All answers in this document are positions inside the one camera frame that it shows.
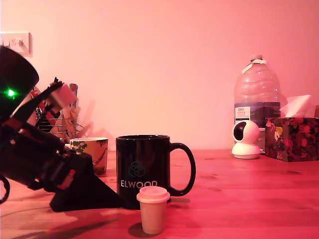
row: led light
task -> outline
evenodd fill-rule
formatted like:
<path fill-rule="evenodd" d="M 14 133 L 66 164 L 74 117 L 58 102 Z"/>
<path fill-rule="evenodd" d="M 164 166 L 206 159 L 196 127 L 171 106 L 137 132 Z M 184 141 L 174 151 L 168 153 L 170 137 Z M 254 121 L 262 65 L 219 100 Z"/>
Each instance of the led light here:
<path fill-rule="evenodd" d="M 8 96 L 14 96 L 15 95 L 15 92 L 11 89 L 8 90 Z"/>

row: tissue box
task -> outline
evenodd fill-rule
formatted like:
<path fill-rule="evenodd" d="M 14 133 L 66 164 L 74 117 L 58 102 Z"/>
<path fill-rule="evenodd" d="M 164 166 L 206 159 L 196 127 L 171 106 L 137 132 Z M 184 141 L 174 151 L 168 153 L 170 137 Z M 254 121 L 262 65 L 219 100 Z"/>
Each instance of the tissue box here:
<path fill-rule="evenodd" d="M 266 156 L 286 162 L 319 160 L 318 118 L 267 118 Z"/>

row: small paper cup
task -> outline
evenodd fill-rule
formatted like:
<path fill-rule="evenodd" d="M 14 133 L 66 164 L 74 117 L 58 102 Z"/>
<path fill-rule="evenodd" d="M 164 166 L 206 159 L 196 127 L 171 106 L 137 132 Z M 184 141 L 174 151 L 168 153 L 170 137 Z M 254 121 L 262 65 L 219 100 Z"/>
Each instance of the small paper cup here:
<path fill-rule="evenodd" d="M 170 194 L 165 188 L 147 186 L 136 196 L 141 205 L 142 228 L 146 234 L 159 234 L 164 230 L 166 207 Z"/>

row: light switch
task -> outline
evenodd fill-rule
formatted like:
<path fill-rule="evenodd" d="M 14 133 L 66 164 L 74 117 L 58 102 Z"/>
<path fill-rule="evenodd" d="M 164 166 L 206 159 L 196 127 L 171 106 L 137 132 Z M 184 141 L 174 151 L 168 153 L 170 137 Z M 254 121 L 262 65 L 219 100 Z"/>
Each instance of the light switch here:
<path fill-rule="evenodd" d="M 30 56 L 31 39 L 29 32 L 1 32 L 1 45 L 20 53 L 22 56 Z"/>

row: tissue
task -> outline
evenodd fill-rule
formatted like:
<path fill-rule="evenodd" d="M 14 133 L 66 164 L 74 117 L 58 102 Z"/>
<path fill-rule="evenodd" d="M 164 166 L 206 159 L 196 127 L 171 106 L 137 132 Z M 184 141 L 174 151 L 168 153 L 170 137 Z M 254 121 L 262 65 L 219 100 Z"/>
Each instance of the tissue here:
<path fill-rule="evenodd" d="M 287 98 L 288 104 L 280 109 L 286 118 L 305 117 L 310 105 L 311 95 L 295 96 Z"/>

